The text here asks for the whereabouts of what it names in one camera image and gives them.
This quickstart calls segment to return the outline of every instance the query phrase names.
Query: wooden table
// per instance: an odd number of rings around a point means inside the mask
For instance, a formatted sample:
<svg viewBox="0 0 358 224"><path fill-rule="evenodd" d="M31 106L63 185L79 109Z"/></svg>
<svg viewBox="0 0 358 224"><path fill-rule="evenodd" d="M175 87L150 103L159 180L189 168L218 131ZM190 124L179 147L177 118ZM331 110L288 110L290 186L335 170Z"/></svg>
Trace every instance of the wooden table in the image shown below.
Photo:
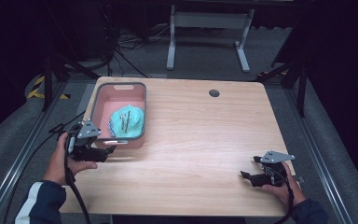
<svg viewBox="0 0 358 224"><path fill-rule="evenodd" d="M281 217L274 196L253 188L240 170L262 174L253 156L287 153L260 83L101 77L147 87L145 143L117 149L76 185L90 213L172 216ZM210 90L220 96L212 97ZM61 212L81 213L68 189Z"/></svg>

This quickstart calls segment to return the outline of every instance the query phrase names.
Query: hazard stripe tape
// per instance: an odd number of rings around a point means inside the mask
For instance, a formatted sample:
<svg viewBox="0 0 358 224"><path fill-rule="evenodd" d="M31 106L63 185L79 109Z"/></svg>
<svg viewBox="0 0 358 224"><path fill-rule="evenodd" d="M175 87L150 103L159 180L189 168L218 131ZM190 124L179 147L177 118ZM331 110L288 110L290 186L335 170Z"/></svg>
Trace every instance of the hazard stripe tape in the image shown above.
<svg viewBox="0 0 358 224"><path fill-rule="evenodd" d="M40 77L37 79L37 81L34 83L34 86L32 87L30 93L28 94L28 98L40 98L44 99L45 94L44 93L38 93L37 90L42 85L43 81L45 80L45 76L40 75ZM62 94L60 96L60 99L62 100L69 100L71 99L71 94Z"/></svg>

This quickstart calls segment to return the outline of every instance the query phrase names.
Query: cloth in bin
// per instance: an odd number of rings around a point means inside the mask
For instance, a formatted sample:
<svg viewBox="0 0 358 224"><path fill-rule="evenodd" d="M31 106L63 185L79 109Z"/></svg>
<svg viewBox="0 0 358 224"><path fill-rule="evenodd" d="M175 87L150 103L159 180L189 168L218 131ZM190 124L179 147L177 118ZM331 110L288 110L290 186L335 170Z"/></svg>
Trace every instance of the cloth in bin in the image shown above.
<svg viewBox="0 0 358 224"><path fill-rule="evenodd" d="M131 138L142 133L144 123L144 111L139 107L127 105L112 114L108 125L112 136Z"/></svg>

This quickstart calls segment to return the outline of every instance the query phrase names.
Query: dark blue sleeve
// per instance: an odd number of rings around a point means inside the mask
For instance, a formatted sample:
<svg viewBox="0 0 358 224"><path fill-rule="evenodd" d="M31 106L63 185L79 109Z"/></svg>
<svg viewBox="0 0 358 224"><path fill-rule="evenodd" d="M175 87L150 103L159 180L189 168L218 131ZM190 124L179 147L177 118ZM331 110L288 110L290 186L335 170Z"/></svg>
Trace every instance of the dark blue sleeve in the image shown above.
<svg viewBox="0 0 358 224"><path fill-rule="evenodd" d="M324 224L328 215L320 203L307 199L294 207L292 219L296 224Z"/></svg>
<svg viewBox="0 0 358 224"><path fill-rule="evenodd" d="M66 200L65 189L50 181L35 182L17 214L16 224L62 223L60 208Z"/></svg>

